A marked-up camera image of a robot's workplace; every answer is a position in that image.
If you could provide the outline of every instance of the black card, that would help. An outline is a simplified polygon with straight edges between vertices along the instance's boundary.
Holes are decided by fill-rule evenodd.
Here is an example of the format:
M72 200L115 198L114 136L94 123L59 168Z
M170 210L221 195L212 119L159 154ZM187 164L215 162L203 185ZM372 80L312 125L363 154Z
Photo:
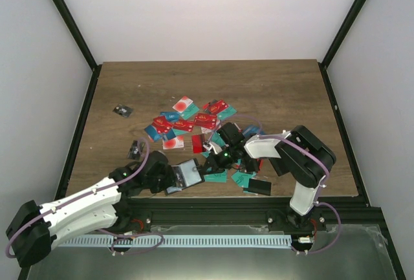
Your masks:
M248 181L248 188L246 188L245 190L251 193L257 193L257 194L270 196L271 189L272 189L271 182L256 180L255 178L251 178Z
M113 110L113 112L115 112L116 114L126 118L128 118L129 115L131 115L132 111L134 111L132 108L122 104L118 104Z
M141 142L140 145L138 145L138 141L134 140L131 144L131 147L129 148L128 152L128 158L133 160L139 160L142 154L142 151L144 150L145 143Z

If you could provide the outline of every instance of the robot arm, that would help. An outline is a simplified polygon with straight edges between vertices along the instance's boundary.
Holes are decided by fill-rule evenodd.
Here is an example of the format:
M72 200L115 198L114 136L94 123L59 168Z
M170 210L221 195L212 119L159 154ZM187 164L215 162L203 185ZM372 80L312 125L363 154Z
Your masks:
M36 264L51 250L79 235L101 228L123 230L131 220L125 200L143 189L150 189L152 193L166 191L168 194L203 181L196 159L171 166L164 154L154 151L135 177L123 184L115 184L130 177L140 165L133 162L117 168L95 185L64 199L39 206L31 200L22 205L6 231L9 239L32 219L45 216L23 230L12 243L20 267Z
M305 126L297 126L281 135L253 136L246 142L245 149L252 158L269 158L279 176L287 172L292 173L296 185L290 207L298 215L305 216L313 208L326 175L318 163L303 155L297 148L293 148L291 144L306 149L328 171L336 162L334 153Z
M296 179L290 207L299 215L297 218L305 217L311 212L319 188L326 178L320 164L330 171L336 157L305 126L297 126L292 131L284 131L279 135L253 135L249 138L244 137L236 125L226 123L217 133L226 143L226 147L218 153L211 142L207 145L214 152L207 158L205 169L220 171L241 159L245 162L247 172L257 172L257 160L268 158L279 176L291 172ZM300 150L309 152L320 164ZM294 219L292 223L297 226L298 219Z

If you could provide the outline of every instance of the white wall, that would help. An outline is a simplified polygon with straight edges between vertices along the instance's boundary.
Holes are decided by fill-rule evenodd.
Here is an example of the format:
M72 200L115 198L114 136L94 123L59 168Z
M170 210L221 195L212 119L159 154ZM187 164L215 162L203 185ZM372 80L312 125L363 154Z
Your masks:
M329 67L371 202L414 279L414 0L367 0Z
M353 0L66 0L103 61L324 57Z
M91 70L51 0L0 0L0 270L5 231L22 203L53 199Z

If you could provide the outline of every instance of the red packet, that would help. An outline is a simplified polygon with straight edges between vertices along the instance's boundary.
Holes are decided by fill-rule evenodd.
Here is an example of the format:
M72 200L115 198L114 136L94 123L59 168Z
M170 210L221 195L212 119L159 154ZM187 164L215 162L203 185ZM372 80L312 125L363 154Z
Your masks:
M212 113L213 115L219 114L221 111L228 108L228 104L224 102L224 100L219 100L213 104L211 104L207 110Z
M173 124L167 121L165 116L158 116L154 118L152 126L155 127L157 133L167 133L173 127Z
M194 122L192 122L191 120L177 120L173 124L173 128L188 131L190 133L194 129Z
M194 118L194 125L214 129L217 121L217 115L199 113Z
M191 136L191 141L193 142L193 153L198 154L204 152L204 135L195 135Z

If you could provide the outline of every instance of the wooden surface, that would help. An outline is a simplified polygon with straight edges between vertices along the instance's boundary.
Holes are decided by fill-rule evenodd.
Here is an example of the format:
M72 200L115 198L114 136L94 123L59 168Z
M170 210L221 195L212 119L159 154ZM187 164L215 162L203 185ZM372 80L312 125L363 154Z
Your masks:
M173 111L182 96L198 107L224 99L239 114L261 120L267 134L305 125L338 159L322 195L357 195L318 64L311 59L104 63L67 194L93 185L130 162L127 153L132 141L146 137L143 129L160 111ZM119 103L134 109L129 118L113 112ZM251 124L242 118L232 121L240 127ZM193 157L204 162L191 148L191 135L199 133L197 128L184 135L184 149L165 151L172 164ZM151 143L151 150L156 149L162 149L161 141ZM229 171L227 183L205 182L168 197L254 197L243 194L230 178L234 172ZM272 182L272 195L293 194L293 177L278 177L268 160L257 178ZM146 191L140 197L148 195Z

